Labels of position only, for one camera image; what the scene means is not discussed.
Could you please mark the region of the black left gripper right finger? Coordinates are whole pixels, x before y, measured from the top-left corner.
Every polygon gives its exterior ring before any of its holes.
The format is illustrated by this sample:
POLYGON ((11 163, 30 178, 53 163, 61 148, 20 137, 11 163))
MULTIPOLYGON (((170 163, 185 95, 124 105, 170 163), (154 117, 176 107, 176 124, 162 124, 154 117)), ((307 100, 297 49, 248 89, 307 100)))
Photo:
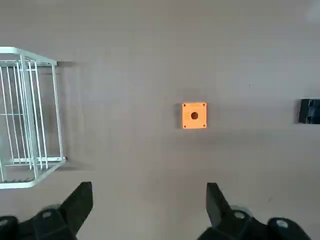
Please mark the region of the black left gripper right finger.
POLYGON ((266 224, 241 209, 233 209, 218 184, 206 185, 206 212, 211 226, 199 240, 310 240, 295 221, 272 217, 266 224))

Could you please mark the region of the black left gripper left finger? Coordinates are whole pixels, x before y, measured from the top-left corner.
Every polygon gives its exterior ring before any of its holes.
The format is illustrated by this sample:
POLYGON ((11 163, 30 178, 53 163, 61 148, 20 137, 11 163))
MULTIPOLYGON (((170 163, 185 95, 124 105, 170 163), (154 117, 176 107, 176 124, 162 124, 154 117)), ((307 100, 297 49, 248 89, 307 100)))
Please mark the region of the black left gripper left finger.
POLYGON ((16 216, 0 217, 2 240, 76 240, 93 209, 93 186, 81 182, 58 206, 48 207, 25 221, 16 216))

